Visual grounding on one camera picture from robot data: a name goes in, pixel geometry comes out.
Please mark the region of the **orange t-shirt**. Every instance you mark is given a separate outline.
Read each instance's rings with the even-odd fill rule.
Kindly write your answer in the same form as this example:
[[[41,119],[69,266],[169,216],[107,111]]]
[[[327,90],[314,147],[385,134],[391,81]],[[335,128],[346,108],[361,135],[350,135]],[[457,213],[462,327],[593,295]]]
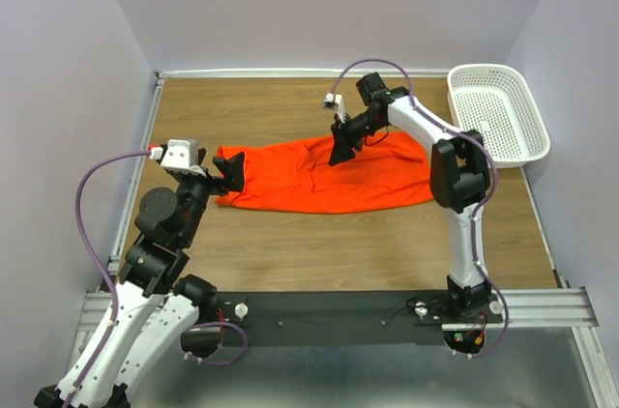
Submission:
[[[355,159],[328,164],[330,136],[263,147],[220,146],[218,157],[245,154],[245,187],[218,197],[222,207],[341,215],[429,202],[424,148],[402,131],[382,134]]]

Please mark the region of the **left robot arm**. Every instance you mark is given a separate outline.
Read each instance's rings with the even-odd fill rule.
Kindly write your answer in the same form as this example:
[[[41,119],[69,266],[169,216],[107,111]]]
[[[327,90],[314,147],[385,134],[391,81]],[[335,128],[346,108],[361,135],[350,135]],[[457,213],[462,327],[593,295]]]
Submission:
[[[139,235],[118,277],[109,275],[96,254],[91,256],[109,289],[110,304],[68,373],[39,390],[37,407],[130,406],[141,377],[192,329],[214,328],[218,338],[228,329],[237,332],[241,349],[231,364],[248,350],[247,333],[223,318],[216,287],[181,275],[209,198],[243,190],[244,153],[214,157],[217,176],[202,167],[206,151],[193,140],[171,139],[127,156],[156,162],[178,186],[154,188],[143,196],[134,220]]]

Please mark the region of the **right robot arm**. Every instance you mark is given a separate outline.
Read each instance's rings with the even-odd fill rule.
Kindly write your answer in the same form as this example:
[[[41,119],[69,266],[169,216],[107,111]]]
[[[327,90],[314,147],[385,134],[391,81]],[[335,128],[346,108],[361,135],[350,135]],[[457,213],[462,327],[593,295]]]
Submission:
[[[379,73],[363,76],[356,88],[366,110],[355,117],[344,110],[342,95],[332,90],[323,107],[335,112],[329,164],[353,160],[364,139],[395,127],[429,155],[429,187],[447,212],[452,263],[447,276],[445,310],[458,323],[469,321],[491,300],[484,260],[482,217],[492,194],[487,151],[476,131],[462,131],[430,112],[405,87],[388,87]]]

